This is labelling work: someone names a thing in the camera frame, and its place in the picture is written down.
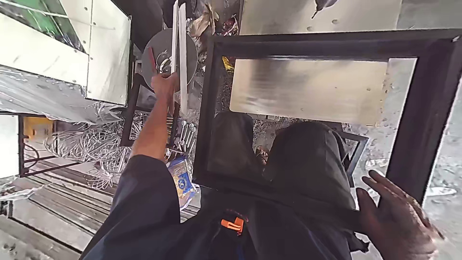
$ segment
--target sandal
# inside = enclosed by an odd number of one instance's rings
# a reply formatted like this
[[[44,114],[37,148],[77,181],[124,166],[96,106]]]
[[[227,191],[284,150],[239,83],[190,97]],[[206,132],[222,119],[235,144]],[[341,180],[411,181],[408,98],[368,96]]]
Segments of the sandal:
[[[263,145],[260,145],[255,149],[255,156],[262,165],[266,165],[266,162],[268,160],[268,153],[269,150]]]

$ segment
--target orange tag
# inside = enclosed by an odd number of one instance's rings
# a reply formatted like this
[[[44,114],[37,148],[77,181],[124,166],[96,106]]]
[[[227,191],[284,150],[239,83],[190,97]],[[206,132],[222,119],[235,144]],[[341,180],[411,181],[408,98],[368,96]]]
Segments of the orange tag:
[[[232,229],[232,230],[237,231],[237,235],[240,235],[242,233],[242,229],[244,228],[244,220],[236,217],[236,220],[234,221],[234,223],[231,223],[227,220],[222,219],[221,225],[227,229]]]

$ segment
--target metal panel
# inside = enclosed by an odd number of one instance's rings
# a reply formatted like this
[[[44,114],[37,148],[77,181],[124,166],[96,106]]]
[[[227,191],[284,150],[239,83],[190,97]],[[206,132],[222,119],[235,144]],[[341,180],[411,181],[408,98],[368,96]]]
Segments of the metal panel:
[[[339,0],[311,19],[314,0],[245,0],[239,34],[394,30],[400,9],[401,0]]]
[[[19,116],[0,115],[0,179],[19,174]]]
[[[374,125],[386,70],[386,62],[238,60],[230,110]]]
[[[60,0],[84,50],[90,50],[91,6],[93,0]]]
[[[0,14],[0,64],[87,86],[88,55]]]
[[[239,34],[392,30],[400,7],[401,0],[340,0],[312,19],[316,11],[313,0],[246,0]],[[271,82],[256,82],[249,71]],[[232,98],[230,107],[246,113],[374,125],[382,106],[380,100],[386,97],[380,94],[385,72],[386,65],[380,62],[366,65],[351,61],[340,68],[324,61],[236,60],[232,96],[239,98]],[[290,87],[292,91],[280,96],[274,86]],[[324,105],[319,105],[320,97],[327,97]]]
[[[111,0],[93,2],[86,98],[127,103],[131,20]]]

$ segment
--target white panel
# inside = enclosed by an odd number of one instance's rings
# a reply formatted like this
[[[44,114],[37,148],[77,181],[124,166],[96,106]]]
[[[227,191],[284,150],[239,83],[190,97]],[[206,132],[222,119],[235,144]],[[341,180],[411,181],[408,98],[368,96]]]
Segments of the white panel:
[[[236,60],[230,110],[374,125],[386,70],[386,62]]]
[[[0,14],[0,64],[87,85],[88,55]]]
[[[18,116],[0,115],[0,179],[19,174]]]
[[[86,97],[127,102],[131,20],[111,0],[93,2]]]
[[[80,43],[86,52],[90,49],[91,4],[92,0],[60,0],[71,21]]]

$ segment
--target hand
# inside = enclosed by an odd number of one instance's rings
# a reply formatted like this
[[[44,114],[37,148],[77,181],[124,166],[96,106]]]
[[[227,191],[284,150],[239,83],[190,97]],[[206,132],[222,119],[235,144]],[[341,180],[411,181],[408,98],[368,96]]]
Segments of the hand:
[[[179,88],[178,74],[161,73],[151,78],[151,88],[156,94],[157,100],[162,100],[170,104],[173,98],[173,93]]]
[[[356,189],[361,223],[384,260],[427,260],[436,253],[435,241],[444,236],[426,217],[417,201],[402,189],[369,171],[363,181],[378,192],[383,205],[377,208],[369,193]]]

